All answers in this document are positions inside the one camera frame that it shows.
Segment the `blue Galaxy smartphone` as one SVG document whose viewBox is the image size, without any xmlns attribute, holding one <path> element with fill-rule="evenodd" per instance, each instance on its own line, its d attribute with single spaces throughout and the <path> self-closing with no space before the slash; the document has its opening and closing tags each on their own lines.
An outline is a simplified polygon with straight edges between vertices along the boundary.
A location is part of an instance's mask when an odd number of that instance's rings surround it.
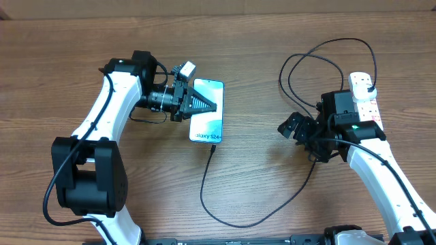
<svg viewBox="0 0 436 245">
<path fill-rule="evenodd" d="M 224 83 L 196 78 L 193 88 L 217 105 L 214 112 L 194 114 L 190 119 L 189 139 L 193 142 L 219 144 L 223 139 Z"/>
</svg>

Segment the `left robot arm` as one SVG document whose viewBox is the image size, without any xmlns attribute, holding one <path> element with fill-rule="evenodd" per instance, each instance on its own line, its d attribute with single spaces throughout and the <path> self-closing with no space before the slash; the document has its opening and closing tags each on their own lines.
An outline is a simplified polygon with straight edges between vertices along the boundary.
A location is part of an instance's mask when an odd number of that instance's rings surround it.
<svg viewBox="0 0 436 245">
<path fill-rule="evenodd" d="M 143 229 L 125 205 L 128 178 L 119 140 L 135 108 L 162 112 L 181 122 L 216 112 L 217 104 L 189 86 L 196 66 L 187 61 L 165 76 L 172 86 L 155 82 L 163 65 L 149 52 L 130 59 L 112 58 L 100 69 L 103 86 L 89 114 L 69 137 L 57 137 L 51 156 L 54 176 L 43 199 L 43 215 L 55 226 L 90 222 L 104 244 L 146 244 Z"/>
</svg>

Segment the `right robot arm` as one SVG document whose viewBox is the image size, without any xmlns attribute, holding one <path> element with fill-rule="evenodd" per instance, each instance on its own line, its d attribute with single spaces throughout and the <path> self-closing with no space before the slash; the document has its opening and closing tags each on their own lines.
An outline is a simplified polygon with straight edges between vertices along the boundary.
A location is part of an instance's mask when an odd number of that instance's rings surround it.
<svg viewBox="0 0 436 245">
<path fill-rule="evenodd" d="M 362 121 L 349 90 L 324 93 L 317 118 L 292 113 L 277 128 L 303 145 L 316 161 L 339 155 L 370 192 L 390 244 L 434 244 L 435 213 L 395 161 L 386 135 L 373 120 Z"/>
</svg>

